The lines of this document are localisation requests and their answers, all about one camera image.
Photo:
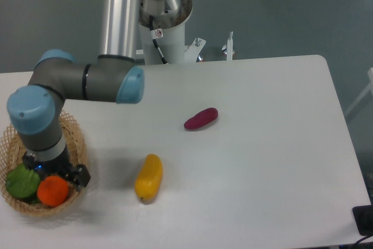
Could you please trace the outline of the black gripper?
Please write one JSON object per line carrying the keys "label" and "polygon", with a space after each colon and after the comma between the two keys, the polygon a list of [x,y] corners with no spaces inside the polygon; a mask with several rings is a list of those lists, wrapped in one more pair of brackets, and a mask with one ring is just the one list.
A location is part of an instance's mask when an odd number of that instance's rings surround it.
{"label": "black gripper", "polygon": [[22,156],[26,169],[34,171],[41,179],[57,174],[65,177],[67,182],[74,185],[76,191],[86,188],[91,176],[84,164],[72,165],[67,146],[51,160],[37,160],[35,154],[26,151]]}

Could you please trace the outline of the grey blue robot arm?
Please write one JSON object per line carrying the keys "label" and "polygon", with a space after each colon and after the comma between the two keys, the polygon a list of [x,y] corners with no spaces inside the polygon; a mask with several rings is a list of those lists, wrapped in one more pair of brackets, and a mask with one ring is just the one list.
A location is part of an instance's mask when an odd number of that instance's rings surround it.
{"label": "grey blue robot arm", "polygon": [[26,86],[7,101],[10,121],[26,153],[23,164],[41,178],[60,175],[83,188],[90,181],[84,164],[70,161],[59,116],[67,99],[136,104],[145,86],[134,64],[140,0],[104,0],[102,38],[96,64],[76,64],[61,50],[43,54]]}

